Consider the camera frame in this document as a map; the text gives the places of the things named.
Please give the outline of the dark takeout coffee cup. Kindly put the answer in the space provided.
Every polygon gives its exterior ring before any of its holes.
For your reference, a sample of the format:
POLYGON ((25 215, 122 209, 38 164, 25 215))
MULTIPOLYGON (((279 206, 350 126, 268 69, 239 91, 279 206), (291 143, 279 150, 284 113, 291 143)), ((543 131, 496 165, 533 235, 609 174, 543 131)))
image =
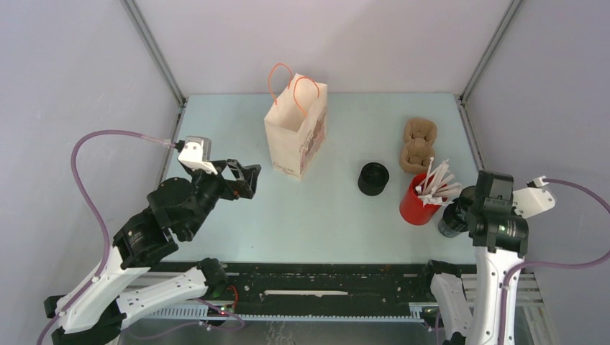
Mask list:
POLYGON ((454 238, 468 231, 466 215, 475 200, 475 186, 464 188, 460 195, 444 210, 438 223, 438 231, 447 238, 454 238))

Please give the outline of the black coffee cup lid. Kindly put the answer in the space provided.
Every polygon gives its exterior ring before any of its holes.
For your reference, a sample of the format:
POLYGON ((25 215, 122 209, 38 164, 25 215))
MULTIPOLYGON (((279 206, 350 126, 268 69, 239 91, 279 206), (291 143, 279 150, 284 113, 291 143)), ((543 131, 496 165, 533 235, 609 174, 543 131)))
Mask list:
POLYGON ((358 177, 358 187, 367 196, 376 196, 383 192, 390 178, 387 168, 379 162, 366 163, 358 177))

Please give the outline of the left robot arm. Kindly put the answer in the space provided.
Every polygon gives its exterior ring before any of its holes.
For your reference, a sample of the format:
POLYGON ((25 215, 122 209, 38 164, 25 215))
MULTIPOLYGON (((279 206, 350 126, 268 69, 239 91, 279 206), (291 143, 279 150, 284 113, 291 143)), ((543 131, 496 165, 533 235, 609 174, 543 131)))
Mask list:
POLYGON ((102 272, 92 272, 82 294, 45 300, 48 318, 56 320, 54 344, 107 344, 144 316, 194 298, 219 299, 228 277, 218 259, 206 258, 161 283, 128 291, 149 272, 190 242, 221 199, 251 199, 259 165, 243 166, 233 159, 213 161, 216 173, 184 170, 188 178, 168 178, 147 195, 148 207, 131 217, 114 235, 102 272))

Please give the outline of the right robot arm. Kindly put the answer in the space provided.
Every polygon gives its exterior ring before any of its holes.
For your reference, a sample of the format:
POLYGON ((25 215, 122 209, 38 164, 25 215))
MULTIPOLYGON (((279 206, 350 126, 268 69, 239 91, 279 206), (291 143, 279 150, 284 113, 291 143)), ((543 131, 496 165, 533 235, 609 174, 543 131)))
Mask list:
POLYGON ((474 309, 466 303, 461 280, 447 273, 421 277, 418 289, 437 300, 444 344, 514 344, 515 285, 524 262, 529 227, 513 208, 514 179, 482 170, 472 205, 465 212, 468 235, 475 249, 477 288, 474 309))

